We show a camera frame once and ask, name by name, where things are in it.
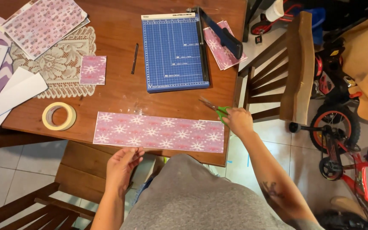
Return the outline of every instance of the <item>scissors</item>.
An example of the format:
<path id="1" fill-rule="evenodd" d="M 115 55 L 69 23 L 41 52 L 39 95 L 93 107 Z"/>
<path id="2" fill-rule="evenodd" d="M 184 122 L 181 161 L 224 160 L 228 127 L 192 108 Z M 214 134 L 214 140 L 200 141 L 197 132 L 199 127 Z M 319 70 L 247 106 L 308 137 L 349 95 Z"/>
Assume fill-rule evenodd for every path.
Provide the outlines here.
<path id="1" fill-rule="evenodd" d="M 212 104 L 210 101 L 208 101 L 207 99 L 205 99 L 204 97 L 201 97 L 201 99 L 199 99 L 199 101 L 202 102 L 207 107 L 210 107 L 211 109 L 213 109 L 215 112 L 217 112 L 218 116 L 220 117 L 221 122 L 224 123 L 225 125 L 227 125 L 227 123 L 225 123 L 222 120 L 222 117 L 224 117 L 224 118 L 228 117 L 227 108 L 231 108 L 231 107 L 229 107 L 229 106 L 227 106 L 227 107 L 216 106 L 216 105 Z"/>

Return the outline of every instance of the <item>person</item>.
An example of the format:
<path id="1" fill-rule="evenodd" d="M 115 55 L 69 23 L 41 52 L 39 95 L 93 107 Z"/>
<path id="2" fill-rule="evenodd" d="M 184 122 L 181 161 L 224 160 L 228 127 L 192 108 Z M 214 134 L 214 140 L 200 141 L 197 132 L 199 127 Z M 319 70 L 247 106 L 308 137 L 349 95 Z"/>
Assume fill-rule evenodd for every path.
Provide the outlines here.
<path id="1" fill-rule="evenodd" d="M 191 156 L 178 154 L 141 192 L 124 221 L 130 172 L 144 154 L 142 147 L 129 147 L 108 161 L 105 193 L 91 229 L 322 230 L 299 189 L 253 131 L 251 113 L 243 108 L 227 112 L 223 120 L 245 145 L 266 202 L 247 187 L 213 175 Z"/>

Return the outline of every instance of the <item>forearm tattoo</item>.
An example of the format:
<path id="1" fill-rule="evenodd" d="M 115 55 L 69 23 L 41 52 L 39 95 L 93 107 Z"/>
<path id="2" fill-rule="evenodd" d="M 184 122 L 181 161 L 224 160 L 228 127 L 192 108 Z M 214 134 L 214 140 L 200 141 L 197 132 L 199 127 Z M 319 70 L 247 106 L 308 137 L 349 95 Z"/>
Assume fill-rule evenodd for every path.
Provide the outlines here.
<path id="1" fill-rule="evenodd" d="M 268 186 L 268 181 L 263 181 L 260 183 L 260 188 L 262 190 L 263 196 L 266 201 L 270 201 L 273 197 L 278 197 L 283 199 L 285 196 L 282 193 L 279 193 L 275 190 L 276 182 L 272 182 L 270 186 Z"/>

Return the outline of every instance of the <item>green scissor handle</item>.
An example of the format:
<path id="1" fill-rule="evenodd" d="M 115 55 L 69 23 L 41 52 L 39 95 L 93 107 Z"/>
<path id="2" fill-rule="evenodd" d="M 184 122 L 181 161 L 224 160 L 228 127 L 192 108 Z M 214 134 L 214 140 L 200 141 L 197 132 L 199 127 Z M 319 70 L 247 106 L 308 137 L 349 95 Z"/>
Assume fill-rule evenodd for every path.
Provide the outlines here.
<path id="1" fill-rule="evenodd" d="M 218 116 L 220 117 L 221 122 L 224 123 L 225 125 L 227 125 L 227 123 L 225 123 L 222 120 L 222 117 L 224 117 L 224 118 L 227 118 L 228 117 L 227 108 L 231 108 L 231 107 L 229 107 L 229 106 L 226 106 L 226 107 L 218 107 L 218 109 L 216 110 Z"/>

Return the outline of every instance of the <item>hand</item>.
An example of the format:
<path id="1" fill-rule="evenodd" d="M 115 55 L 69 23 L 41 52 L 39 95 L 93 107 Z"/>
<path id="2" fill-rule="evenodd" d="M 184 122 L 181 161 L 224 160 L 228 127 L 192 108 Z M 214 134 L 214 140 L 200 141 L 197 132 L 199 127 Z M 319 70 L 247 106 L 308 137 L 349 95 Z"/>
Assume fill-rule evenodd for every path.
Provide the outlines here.
<path id="1" fill-rule="evenodd" d="M 124 196 L 130 173 L 143 160 L 143 147 L 127 147 L 117 151 L 108 161 L 105 193 Z"/>
<path id="2" fill-rule="evenodd" d="M 245 111 L 244 108 L 228 108 L 227 113 L 228 118 L 222 117 L 222 120 L 240 139 L 253 133 L 253 120 L 250 112 Z"/>

